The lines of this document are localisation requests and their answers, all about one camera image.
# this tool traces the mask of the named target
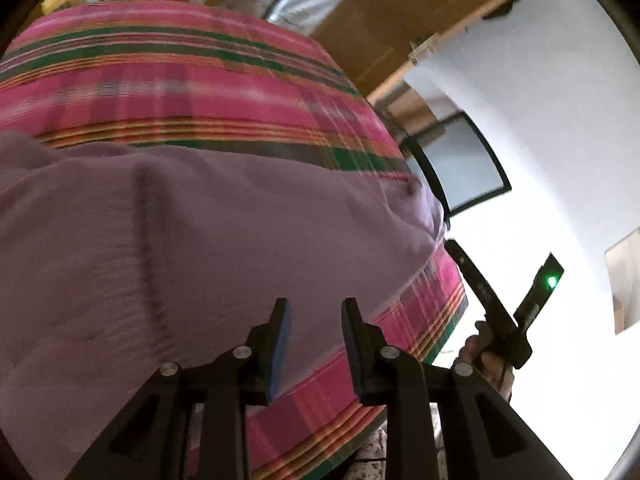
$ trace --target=striped fabric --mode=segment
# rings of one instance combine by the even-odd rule
[[[57,148],[176,144],[409,176],[384,126],[318,44],[177,2],[110,2],[35,22],[0,62],[0,124]],[[441,247],[376,322],[391,344],[431,361],[465,307]],[[356,402],[339,352],[248,417],[254,478],[320,478],[384,416]]]

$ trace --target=silver screw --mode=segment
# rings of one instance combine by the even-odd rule
[[[234,357],[236,359],[247,359],[251,355],[251,349],[242,345],[234,348]]]
[[[395,359],[400,355],[400,351],[395,346],[383,346],[380,355],[385,359]]]
[[[165,377],[171,377],[178,373],[178,365],[176,363],[164,363],[160,367],[160,373]]]
[[[461,377],[469,377],[474,373],[474,368],[469,363],[457,363],[453,370]]]

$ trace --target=human hand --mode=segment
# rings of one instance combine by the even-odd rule
[[[491,352],[482,352],[482,349],[489,343],[485,339],[486,322],[476,322],[479,335],[472,335],[466,338],[465,345],[460,349],[456,363],[473,362],[480,356],[482,367],[478,370],[484,378],[493,386],[505,400],[511,399],[511,387],[513,386],[513,366],[504,366],[504,359]]]

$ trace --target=green light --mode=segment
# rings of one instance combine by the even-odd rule
[[[556,285],[558,284],[558,279],[555,276],[549,276],[546,279],[546,284],[551,290],[554,290],[556,288]]]

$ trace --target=purple cloth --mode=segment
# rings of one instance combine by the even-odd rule
[[[61,480],[162,362],[212,361],[292,301],[283,388],[424,267],[442,210],[417,182],[173,146],[55,151],[0,136],[0,428]]]

